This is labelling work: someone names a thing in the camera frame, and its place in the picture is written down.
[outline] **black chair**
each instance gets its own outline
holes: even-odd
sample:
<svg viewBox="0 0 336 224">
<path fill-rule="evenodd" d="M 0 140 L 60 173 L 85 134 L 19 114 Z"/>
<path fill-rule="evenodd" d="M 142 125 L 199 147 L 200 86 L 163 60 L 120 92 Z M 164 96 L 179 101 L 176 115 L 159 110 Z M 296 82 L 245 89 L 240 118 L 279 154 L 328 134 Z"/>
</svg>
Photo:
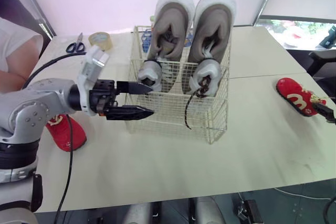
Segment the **black chair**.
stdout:
<svg viewBox="0 0 336 224">
<path fill-rule="evenodd" d="M 313 63 L 307 69 L 307 73 L 312 77 L 324 66 L 326 63 L 336 62 L 336 50 L 313 51 L 309 53 L 313 59 Z M 331 97 L 336 103 L 336 68 L 332 69 L 332 77 L 322 78 L 317 80 L 317 84 Z"/>
<path fill-rule="evenodd" d="M 20 0 L 0 0 L 0 17 L 41 34 L 43 36 L 43 46 L 40 56 L 42 55 L 50 42 L 50 38 Z"/>
</svg>

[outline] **tape roll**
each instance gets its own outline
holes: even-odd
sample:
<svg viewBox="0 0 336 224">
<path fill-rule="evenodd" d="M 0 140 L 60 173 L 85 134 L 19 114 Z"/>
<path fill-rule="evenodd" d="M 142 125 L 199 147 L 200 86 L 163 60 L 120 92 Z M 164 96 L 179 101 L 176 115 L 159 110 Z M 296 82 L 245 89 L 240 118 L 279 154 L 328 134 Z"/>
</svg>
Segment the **tape roll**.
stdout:
<svg viewBox="0 0 336 224">
<path fill-rule="evenodd" d="M 92 46 L 99 46 L 103 51 L 109 50 L 112 47 L 110 35 L 108 33 L 104 33 L 103 31 L 91 34 L 89 36 L 89 42 Z"/>
</svg>

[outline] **shoelace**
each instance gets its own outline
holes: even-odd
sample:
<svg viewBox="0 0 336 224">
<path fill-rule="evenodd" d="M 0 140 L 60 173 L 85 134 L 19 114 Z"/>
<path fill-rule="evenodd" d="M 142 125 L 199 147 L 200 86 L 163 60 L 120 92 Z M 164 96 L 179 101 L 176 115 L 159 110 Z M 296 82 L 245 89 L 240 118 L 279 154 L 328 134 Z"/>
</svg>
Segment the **shoelace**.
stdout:
<svg viewBox="0 0 336 224">
<path fill-rule="evenodd" d="M 172 64 L 164 63 L 161 61 L 162 59 L 159 59 L 159 58 L 158 60 L 160 60 L 160 64 L 162 67 L 162 79 L 168 83 L 174 83 L 174 76 L 176 76 L 177 73 L 174 74 Z"/>
<path fill-rule="evenodd" d="M 200 82 L 201 87 L 199 89 L 197 89 L 190 97 L 189 100 L 187 101 L 187 104 L 185 105 L 185 109 L 184 109 L 184 123 L 185 126 L 187 126 L 187 128 L 190 128 L 190 126 L 188 125 L 187 122 L 187 112 L 188 112 L 188 107 L 189 104 L 191 102 L 191 100 L 193 99 L 194 96 L 197 96 L 198 98 L 204 98 L 206 97 L 206 95 L 204 94 L 205 92 L 207 92 L 209 90 L 209 84 L 211 82 L 211 78 L 210 76 L 206 76 L 202 79 L 202 81 Z"/>
<path fill-rule="evenodd" d="M 210 53 L 210 51 L 211 51 L 211 49 L 212 49 L 212 47 L 213 47 L 214 44 L 215 44 L 215 41 L 212 40 L 209 45 L 207 45 L 206 47 L 202 48 L 202 54 L 204 55 L 205 59 L 212 59 L 213 58 L 213 56 Z"/>
<path fill-rule="evenodd" d="M 54 125 L 59 124 L 59 123 L 63 120 L 63 116 L 61 116 L 61 115 L 55 115 L 52 119 L 54 119 L 55 122 L 48 121 L 48 123 L 49 123 L 51 126 L 54 126 Z"/>
</svg>

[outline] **wire basket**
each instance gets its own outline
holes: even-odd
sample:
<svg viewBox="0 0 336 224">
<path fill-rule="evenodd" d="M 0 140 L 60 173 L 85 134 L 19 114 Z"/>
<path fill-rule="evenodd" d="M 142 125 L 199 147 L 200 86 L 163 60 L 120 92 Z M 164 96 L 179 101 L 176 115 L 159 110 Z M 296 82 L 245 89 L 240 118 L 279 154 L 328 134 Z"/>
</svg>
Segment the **wire basket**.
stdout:
<svg viewBox="0 0 336 224">
<path fill-rule="evenodd" d="M 150 26 L 136 26 L 134 28 L 129 81 L 137 81 L 138 72 L 147 59 L 150 29 Z M 163 70 L 168 67 L 173 72 L 173 76 L 176 77 L 174 84 L 162 81 L 162 92 L 151 92 L 144 95 L 127 94 L 126 104 L 140 105 L 155 111 L 152 116 L 146 119 L 126 121 L 127 128 L 131 133 L 148 131 L 151 134 L 164 134 L 172 137 L 201 138 L 212 144 L 226 132 L 230 39 L 221 63 L 223 77 L 216 95 L 205 98 L 194 96 L 188 106 L 186 116 L 191 130 L 185 125 L 185 107 L 190 95 L 184 94 L 182 91 L 182 85 L 188 85 L 188 81 L 185 81 L 186 78 L 197 67 L 196 63 L 187 62 L 189 50 L 189 46 L 184 47 L 180 62 L 160 61 Z"/>
</svg>

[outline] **red slipper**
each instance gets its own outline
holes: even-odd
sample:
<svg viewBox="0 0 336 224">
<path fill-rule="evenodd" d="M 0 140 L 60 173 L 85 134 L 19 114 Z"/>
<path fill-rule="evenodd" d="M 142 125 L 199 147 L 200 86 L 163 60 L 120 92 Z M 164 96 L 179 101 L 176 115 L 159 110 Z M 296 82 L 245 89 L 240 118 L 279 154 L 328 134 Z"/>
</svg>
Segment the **red slipper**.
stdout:
<svg viewBox="0 0 336 224">
<path fill-rule="evenodd" d="M 86 135 L 83 128 L 72 118 L 72 148 L 77 150 L 86 142 Z M 65 151 L 70 152 L 70 126 L 66 115 L 57 115 L 52 118 L 46 125 L 51 133 L 57 146 Z"/>
<path fill-rule="evenodd" d="M 317 97 L 312 91 L 304 89 L 300 84 L 290 78 L 282 78 L 277 83 L 278 93 L 286 99 L 301 115 L 312 116 L 317 112 L 313 103 L 326 104 L 326 100 Z"/>
</svg>

